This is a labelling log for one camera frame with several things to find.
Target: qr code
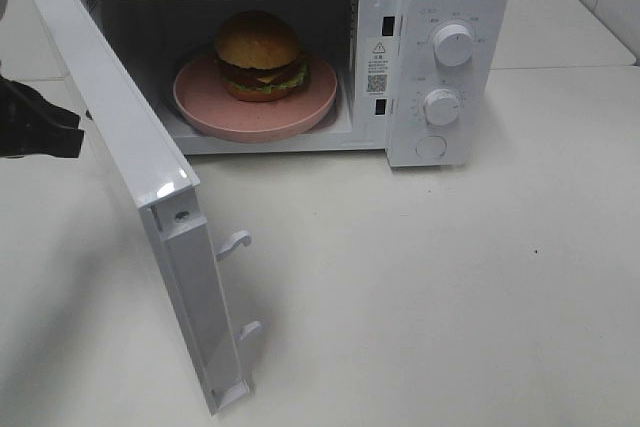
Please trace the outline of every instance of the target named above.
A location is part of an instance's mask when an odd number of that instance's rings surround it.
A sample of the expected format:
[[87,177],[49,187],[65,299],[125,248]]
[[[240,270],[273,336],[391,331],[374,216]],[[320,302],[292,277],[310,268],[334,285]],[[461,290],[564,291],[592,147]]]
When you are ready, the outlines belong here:
[[367,82],[367,92],[377,93],[387,90],[386,75],[370,75]]

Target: white knob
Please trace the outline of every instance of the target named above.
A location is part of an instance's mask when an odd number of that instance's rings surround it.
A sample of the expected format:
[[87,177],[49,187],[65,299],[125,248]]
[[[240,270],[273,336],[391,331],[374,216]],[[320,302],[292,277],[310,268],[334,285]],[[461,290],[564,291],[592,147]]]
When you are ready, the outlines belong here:
[[443,65],[462,65],[473,54],[473,35],[462,24],[445,25],[433,36],[433,49]]
[[458,118],[461,104],[460,97],[453,90],[434,90],[425,99],[424,115],[430,124],[447,125]]

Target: hamburger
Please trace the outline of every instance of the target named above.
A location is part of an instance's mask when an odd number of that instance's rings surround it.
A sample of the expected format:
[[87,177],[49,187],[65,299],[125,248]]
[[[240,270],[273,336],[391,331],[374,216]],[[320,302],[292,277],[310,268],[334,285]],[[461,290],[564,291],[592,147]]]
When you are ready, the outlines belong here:
[[298,36],[267,12],[247,11],[229,18],[218,30],[214,47],[224,87],[240,100],[281,99],[307,77]]

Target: microwave control panel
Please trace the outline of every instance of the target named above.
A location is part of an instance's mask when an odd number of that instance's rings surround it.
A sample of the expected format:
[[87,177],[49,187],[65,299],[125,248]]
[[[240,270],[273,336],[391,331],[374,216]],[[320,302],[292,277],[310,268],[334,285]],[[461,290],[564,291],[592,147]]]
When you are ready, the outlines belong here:
[[409,0],[387,143],[393,167],[467,161],[506,1]]

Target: burger patty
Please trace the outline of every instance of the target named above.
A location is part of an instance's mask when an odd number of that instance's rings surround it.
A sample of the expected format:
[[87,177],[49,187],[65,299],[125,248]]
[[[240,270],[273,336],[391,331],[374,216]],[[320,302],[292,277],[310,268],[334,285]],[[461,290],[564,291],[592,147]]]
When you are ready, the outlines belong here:
[[265,87],[267,85],[283,84],[293,78],[299,71],[303,63],[307,61],[304,55],[300,55],[296,60],[276,69],[243,69],[218,58],[220,73],[236,84],[247,87]]

